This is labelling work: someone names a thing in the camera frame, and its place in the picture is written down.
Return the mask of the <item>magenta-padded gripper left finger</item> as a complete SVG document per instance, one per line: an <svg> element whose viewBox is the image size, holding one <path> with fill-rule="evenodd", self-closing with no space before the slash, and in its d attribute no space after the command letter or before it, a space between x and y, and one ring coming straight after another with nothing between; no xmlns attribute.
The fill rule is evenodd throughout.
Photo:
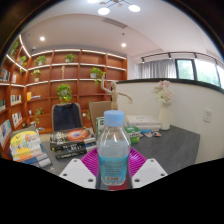
<svg viewBox="0 0 224 224"><path fill-rule="evenodd" d="M97 149L93 149L81 159L72 159L60 173L60 177L78 186L95 189L98 171Z"/></svg>

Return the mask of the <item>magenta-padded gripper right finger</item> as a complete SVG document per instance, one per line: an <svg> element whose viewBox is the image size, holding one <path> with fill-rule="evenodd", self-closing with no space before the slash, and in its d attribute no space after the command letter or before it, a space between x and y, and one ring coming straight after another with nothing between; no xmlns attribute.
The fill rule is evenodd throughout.
<svg viewBox="0 0 224 224"><path fill-rule="evenodd" d="M135 149L130 150L128 169L133 188L141 188L167 176L154 158L147 159Z"/></svg>

